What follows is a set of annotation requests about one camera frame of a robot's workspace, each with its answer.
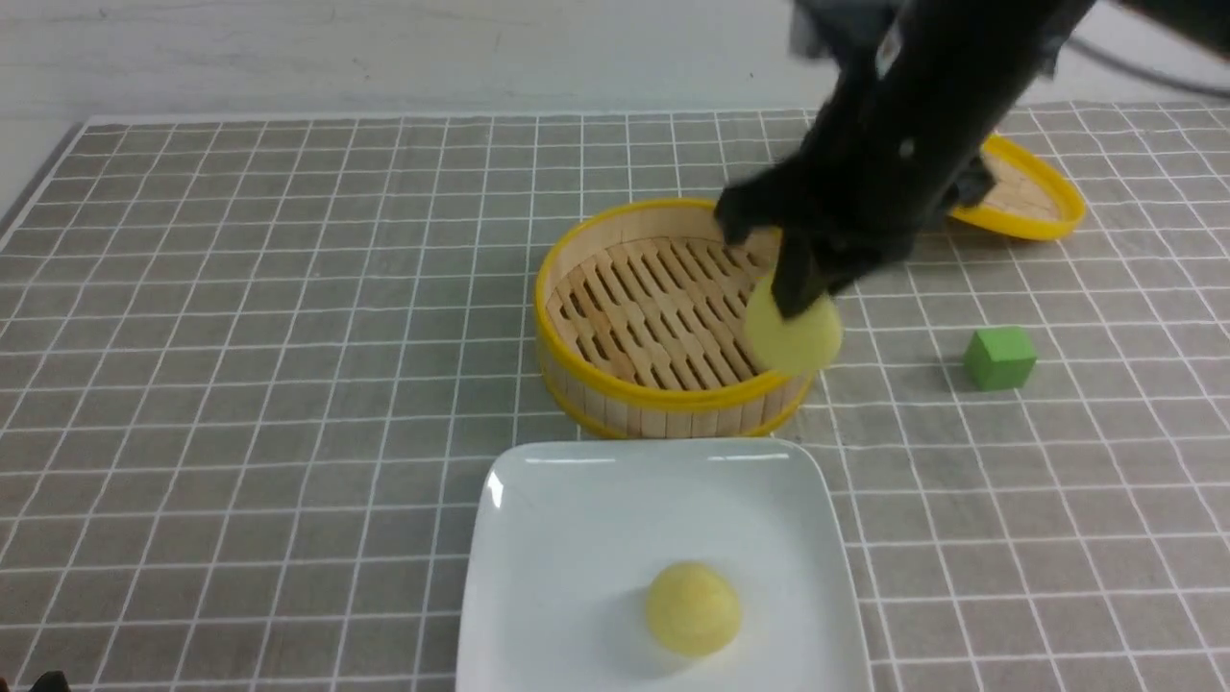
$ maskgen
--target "bamboo steamer basket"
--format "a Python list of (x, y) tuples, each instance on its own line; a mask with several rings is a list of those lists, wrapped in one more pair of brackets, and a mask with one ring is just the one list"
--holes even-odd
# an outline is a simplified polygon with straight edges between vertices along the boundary
[(973, 209), (953, 209), (954, 219), (1021, 240), (1059, 240), (1085, 218), (1085, 199), (1071, 182), (1020, 144), (991, 135), (983, 160), (995, 187)]
[(771, 433), (814, 379), (764, 372), (744, 344), (748, 296), (777, 242), (726, 247), (702, 199), (629, 204), (573, 227), (534, 289), (547, 391), (604, 438)]

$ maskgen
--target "white plate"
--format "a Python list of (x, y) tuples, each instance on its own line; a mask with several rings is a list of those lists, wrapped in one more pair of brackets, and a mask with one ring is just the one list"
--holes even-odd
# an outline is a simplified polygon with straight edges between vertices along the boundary
[[(663, 568), (697, 559), (743, 628), (689, 661), (643, 622)], [(854, 584), (824, 479), (777, 440), (560, 442), (506, 452), (482, 493), (458, 692), (868, 692)]]

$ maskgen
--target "yellow ball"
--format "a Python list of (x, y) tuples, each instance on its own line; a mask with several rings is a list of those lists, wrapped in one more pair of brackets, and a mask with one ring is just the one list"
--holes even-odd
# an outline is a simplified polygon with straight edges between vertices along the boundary
[(748, 299), (743, 334), (761, 368), (787, 376), (813, 374), (833, 365), (841, 352), (841, 315), (822, 295), (792, 320), (772, 301), (772, 273), (760, 279)]
[(743, 611), (734, 589), (702, 563), (675, 563), (649, 585), (645, 601), (649, 633), (665, 649), (700, 658), (734, 640)]

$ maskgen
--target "yellow food item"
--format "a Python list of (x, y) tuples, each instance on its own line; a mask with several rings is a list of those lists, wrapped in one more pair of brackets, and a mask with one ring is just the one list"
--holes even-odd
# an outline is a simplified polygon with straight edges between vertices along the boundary
[(684, 562), (662, 570), (649, 585), (645, 619), (658, 644), (700, 658), (734, 640), (743, 611), (722, 575), (702, 563)]
[(772, 273), (760, 279), (748, 299), (743, 333), (761, 368), (787, 376), (813, 374), (833, 365), (841, 350), (841, 316), (822, 295), (803, 313), (784, 320), (772, 301)]

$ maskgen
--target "green cube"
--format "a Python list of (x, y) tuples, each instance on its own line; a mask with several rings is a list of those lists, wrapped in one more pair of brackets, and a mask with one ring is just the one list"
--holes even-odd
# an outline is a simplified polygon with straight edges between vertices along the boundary
[(966, 372), (984, 392), (1016, 390), (1025, 385), (1038, 355), (1020, 326), (979, 328), (966, 349)]

